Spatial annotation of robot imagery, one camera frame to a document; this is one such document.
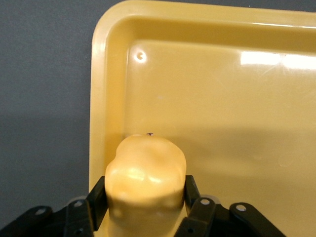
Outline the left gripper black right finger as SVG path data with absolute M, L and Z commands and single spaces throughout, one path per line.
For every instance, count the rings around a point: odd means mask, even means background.
M 176 237 L 283 237 L 285 236 L 253 205 L 238 202 L 228 209 L 213 197 L 203 197 L 192 175 L 184 186 L 187 217 L 181 221 Z

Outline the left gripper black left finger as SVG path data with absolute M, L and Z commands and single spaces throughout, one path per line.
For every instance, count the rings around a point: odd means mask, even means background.
M 105 177 L 85 198 L 71 201 L 54 212 L 50 206 L 28 209 L 0 230 L 2 237 L 92 237 L 108 209 Z

